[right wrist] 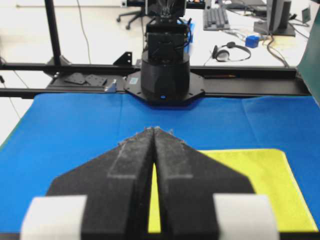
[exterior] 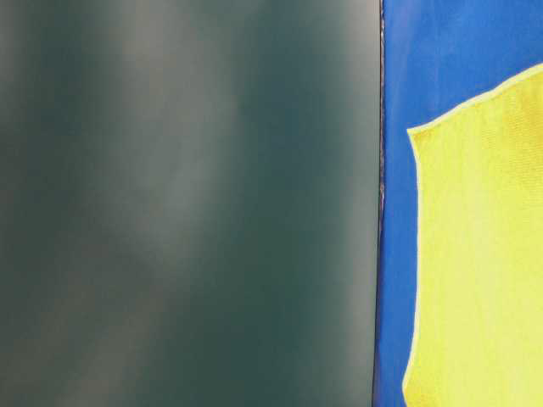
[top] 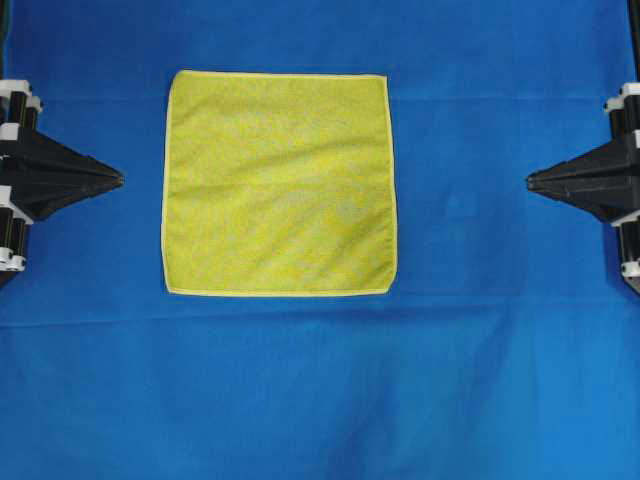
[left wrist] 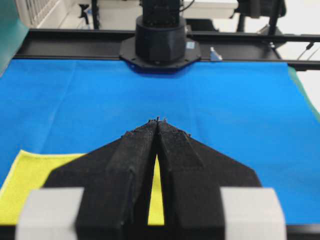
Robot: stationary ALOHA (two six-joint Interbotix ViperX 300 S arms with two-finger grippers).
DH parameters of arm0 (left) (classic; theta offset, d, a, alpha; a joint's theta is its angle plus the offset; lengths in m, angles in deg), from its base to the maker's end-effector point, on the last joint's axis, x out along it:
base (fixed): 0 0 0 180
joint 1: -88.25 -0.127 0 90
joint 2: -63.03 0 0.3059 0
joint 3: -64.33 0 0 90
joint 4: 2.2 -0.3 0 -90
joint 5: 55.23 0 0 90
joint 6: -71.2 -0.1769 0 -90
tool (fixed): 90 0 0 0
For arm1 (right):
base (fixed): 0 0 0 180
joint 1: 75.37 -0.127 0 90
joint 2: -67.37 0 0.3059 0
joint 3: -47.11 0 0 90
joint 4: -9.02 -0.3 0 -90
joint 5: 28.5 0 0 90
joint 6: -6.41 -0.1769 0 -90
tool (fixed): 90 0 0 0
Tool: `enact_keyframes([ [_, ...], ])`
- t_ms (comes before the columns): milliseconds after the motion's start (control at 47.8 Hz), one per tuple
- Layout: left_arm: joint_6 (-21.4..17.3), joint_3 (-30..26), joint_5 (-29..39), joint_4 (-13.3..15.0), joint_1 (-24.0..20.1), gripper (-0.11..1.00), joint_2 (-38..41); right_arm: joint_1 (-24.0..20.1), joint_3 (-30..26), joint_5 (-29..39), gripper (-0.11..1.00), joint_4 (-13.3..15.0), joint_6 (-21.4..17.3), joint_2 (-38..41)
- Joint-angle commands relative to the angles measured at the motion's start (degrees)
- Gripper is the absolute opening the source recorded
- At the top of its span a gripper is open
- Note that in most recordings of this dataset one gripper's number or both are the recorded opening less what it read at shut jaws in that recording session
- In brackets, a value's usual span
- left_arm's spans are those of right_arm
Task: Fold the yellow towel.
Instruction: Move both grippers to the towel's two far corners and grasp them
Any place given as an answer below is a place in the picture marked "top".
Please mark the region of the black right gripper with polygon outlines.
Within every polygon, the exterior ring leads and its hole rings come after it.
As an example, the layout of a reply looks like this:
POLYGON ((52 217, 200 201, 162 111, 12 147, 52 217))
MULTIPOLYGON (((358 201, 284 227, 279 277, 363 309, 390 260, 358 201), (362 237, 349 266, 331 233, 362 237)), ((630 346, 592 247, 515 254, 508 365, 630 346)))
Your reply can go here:
POLYGON ((639 84, 607 100, 612 137, 585 154, 526 179, 530 192, 584 210, 615 228, 625 280, 639 279, 639 84), (551 182, 622 177, 629 182, 551 182))

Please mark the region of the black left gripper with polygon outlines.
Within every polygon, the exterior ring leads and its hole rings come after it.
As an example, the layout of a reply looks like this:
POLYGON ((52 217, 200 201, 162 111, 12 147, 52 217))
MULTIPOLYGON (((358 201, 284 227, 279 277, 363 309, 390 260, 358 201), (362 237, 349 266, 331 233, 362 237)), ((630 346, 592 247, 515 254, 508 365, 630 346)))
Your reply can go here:
POLYGON ((118 170, 33 130, 41 112, 42 101, 27 80, 1 80, 1 155, 54 172, 1 175, 2 273, 25 270, 34 221, 124 184, 118 170))

